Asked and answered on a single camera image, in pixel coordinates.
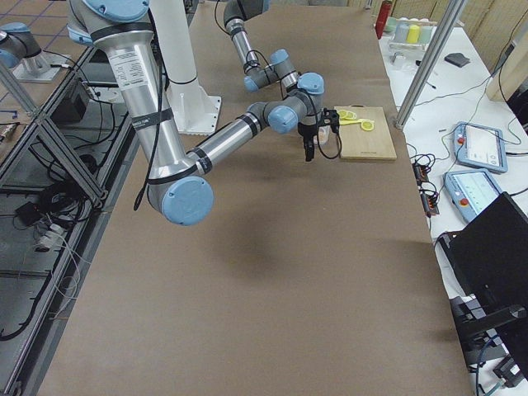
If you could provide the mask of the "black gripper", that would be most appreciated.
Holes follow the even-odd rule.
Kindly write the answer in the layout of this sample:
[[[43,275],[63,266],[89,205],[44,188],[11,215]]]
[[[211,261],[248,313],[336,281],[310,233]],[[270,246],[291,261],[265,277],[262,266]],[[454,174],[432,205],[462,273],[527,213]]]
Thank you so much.
[[[318,126],[316,124],[298,123],[297,128],[304,141],[305,161],[311,162],[314,159],[314,141],[317,139]]]

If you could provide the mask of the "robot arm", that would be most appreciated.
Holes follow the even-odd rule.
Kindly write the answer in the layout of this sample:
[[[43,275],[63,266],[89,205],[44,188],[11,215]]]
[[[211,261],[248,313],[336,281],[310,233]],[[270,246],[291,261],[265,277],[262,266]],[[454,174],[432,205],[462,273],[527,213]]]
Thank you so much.
[[[224,30],[242,63],[245,73],[243,82],[249,92],[256,92],[274,83],[279,83],[289,92],[299,80],[299,73],[285,49],[278,49],[267,59],[250,44],[245,22],[267,12],[269,7],[269,1],[227,1],[224,8]]]
[[[132,126],[148,160],[139,196],[168,221],[200,222],[211,211],[214,193],[205,174],[262,130],[285,134],[298,129],[307,158],[322,121],[323,78],[298,73],[288,53],[277,50],[261,66],[245,22],[269,8],[267,1],[229,1],[223,25],[255,92],[279,83],[285,96],[258,102],[192,149],[181,135],[219,112],[197,77],[185,9],[176,1],[71,1],[68,33],[80,45],[106,54]]]

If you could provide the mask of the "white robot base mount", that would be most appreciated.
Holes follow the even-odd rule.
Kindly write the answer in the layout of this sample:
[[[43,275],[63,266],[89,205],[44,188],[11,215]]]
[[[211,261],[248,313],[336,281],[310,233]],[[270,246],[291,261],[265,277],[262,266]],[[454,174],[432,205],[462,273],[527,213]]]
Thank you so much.
[[[199,83],[184,3],[153,0],[149,9],[169,82],[167,99],[178,131],[182,134],[213,134],[221,98],[208,95]]]

